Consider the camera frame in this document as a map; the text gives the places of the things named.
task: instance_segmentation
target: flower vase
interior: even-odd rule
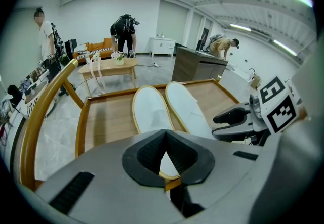
[[[116,63],[117,66],[121,66],[122,64],[124,64],[124,59],[115,60],[115,63]]]

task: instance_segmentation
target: orange sofa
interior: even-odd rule
[[[87,43],[85,43],[85,45],[87,46],[86,52],[94,52],[94,51],[97,51],[97,50],[100,50],[100,49],[110,49],[108,51],[100,53],[100,57],[102,59],[110,58],[111,54],[113,52],[111,38],[104,38],[104,41],[100,42],[100,43],[88,43],[87,42]],[[73,58],[76,59],[77,56],[79,56],[80,54],[78,52],[75,52],[72,55],[73,55]],[[84,59],[84,58],[78,60],[79,63],[82,63],[82,62],[85,62],[85,61],[86,61],[86,59]]]

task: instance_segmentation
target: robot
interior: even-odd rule
[[[248,102],[233,105],[214,117],[215,123],[228,123],[212,131],[221,141],[243,141],[251,138],[253,145],[264,145],[270,134],[285,130],[298,117],[289,87],[278,76],[270,79],[250,95]]]

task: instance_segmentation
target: black shirt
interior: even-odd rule
[[[118,19],[117,22],[113,23],[113,25],[110,28],[111,36],[116,35],[124,35],[124,34],[134,34],[135,28],[134,24],[130,19]]]

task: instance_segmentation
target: sink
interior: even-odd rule
[[[226,69],[235,71],[235,68],[231,64],[227,64]]]
[[[160,37],[151,37],[152,39],[157,39],[157,40],[172,40],[170,38],[160,38]]]

